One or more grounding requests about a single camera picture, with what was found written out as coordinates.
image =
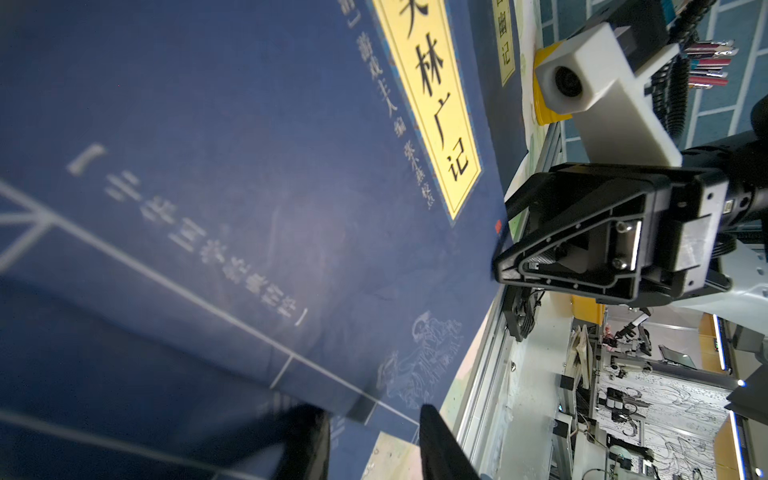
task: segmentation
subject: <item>screw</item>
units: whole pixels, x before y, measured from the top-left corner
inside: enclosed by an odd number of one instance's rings
[[[611,264],[616,270],[624,270],[627,268],[627,261],[621,257],[614,258]]]
[[[627,222],[616,222],[616,231],[618,233],[626,233],[632,230],[632,226]]]

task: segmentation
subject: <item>metal bolt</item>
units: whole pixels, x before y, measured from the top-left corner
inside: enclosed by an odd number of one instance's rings
[[[618,233],[626,233],[632,230],[632,226],[627,222],[616,222],[616,231]]]
[[[614,258],[611,264],[616,270],[625,270],[627,268],[627,261],[621,257]]]

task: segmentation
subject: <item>light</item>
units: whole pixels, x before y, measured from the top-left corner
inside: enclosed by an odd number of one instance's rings
[[[729,410],[730,428],[733,430],[733,446],[736,448],[736,461],[739,464],[739,480],[744,480],[744,460],[741,458],[741,442],[739,441],[739,429],[736,427],[736,415]]]
[[[723,339],[720,337],[720,321],[717,315],[712,315],[715,322],[715,335],[717,335],[717,354],[720,356],[720,368],[725,370],[725,355],[723,354]]]

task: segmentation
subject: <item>yellow label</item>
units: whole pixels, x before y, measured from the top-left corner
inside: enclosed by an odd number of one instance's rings
[[[455,219],[482,168],[443,0],[373,0],[440,191]]]
[[[512,44],[512,16],[509,0],[491,0],[493,4],[493,25],[496,29],[498,66],[502,70],[502,87],[515,73],[515,46]]]

